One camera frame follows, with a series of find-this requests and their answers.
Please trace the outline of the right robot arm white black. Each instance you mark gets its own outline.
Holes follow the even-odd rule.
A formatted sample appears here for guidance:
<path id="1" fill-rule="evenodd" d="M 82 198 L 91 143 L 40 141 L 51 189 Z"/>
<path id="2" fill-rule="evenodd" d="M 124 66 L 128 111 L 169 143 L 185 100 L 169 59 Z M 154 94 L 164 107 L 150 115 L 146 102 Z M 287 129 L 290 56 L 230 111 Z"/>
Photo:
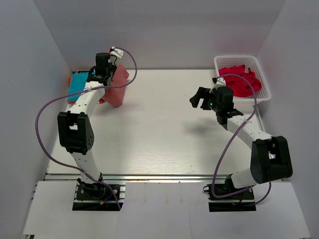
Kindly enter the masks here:
<path id="1" fill-rule="evenodd" d="M 228 87 L 209 89 L 200 87 L 190 98 L 193 108 L 213 110 L 218 123 L 241 139 L 251 149 L 250 166 L 227 177 L 221 191 L 211 184 L 210 193 L 216 199 L 229 198 L 250 187 L 290 178 L 293 167 L 287 140 L 272 136 L 255 127 L 242 112 L 234 108 L 233 91 Z"/>

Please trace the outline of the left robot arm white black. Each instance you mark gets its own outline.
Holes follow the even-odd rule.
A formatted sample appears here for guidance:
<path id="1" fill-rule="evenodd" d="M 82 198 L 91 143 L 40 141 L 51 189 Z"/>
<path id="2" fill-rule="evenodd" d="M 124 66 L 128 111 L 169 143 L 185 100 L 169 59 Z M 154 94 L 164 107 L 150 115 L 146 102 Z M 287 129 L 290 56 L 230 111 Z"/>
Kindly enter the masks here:
<path id="1" fill-rule="evenodd" d="M 57 117 L 60 144 L 82 170 L 81 181 L 87 184 L 103 181 L 92 153 L 94 133 L 90 116 L 106 92 L 104 87 L 111 84 L 122 56 L 123 51 L 119 49 L 96 54 L 96 65 L 88 73 L 85 92 L 68 111 L 60 112 Z"/>

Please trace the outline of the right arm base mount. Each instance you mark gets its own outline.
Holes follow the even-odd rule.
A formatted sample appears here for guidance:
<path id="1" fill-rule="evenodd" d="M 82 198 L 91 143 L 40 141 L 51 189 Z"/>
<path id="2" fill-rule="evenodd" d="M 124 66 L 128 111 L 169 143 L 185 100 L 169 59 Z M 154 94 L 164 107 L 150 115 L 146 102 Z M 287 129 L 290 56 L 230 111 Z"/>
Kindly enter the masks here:
<path id="1" fill-rule="evenodd" d="M 209 212 L 253 212 L 256 211 L 255 197 L 252 189 L 240 192 L 236 189 L 231 179 L 223 183 L 207 184 L 203 192 L 208 194 Z"/>

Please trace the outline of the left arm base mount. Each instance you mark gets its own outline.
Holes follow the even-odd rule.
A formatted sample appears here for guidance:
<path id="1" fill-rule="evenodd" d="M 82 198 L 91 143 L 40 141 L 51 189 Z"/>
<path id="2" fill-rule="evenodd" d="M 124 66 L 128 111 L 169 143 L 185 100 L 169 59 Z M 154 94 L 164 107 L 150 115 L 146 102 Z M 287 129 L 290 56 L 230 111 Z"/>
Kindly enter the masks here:
<path id="1" fill-rule="evenodd" d="M 77 179 L 73 200 L 73 211 L 118 212 L 124 203 L 125 186 L 110 184 L 110 188 L 99 183 L 85 183 Z"/>

